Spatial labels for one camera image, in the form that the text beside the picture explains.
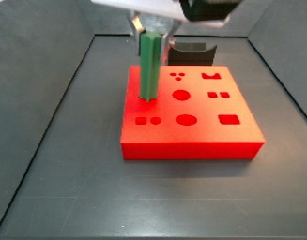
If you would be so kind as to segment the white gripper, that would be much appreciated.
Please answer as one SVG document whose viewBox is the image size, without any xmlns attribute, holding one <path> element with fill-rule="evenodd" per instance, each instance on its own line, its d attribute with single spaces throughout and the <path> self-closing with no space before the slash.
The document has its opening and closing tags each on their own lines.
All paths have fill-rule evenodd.
<svg viewBox="0 0 307 240">
<path fill-rule="evenodd" d="M 131 23 L 133 31 L 141 33 L 144 27 L 140 22 L 139 12 L 149 13 L 156 16 L 168 17 L 172 20 L 171 29 L 164 34 L 164 51 L 168 50 L 172 44 L 173 33 L 177 30 L 181 22 L 189 22 L 183 14 L 179 0 L 91 0 L 97 5 L 109 6 L 113 8 L 123 8 L 133 10 L 131 12 Z M 200 21 L 192 23 L 201 23 L 207 26 L 220 28 L 229 20 L 229 15 L 223 21 Z"/>
</svg>

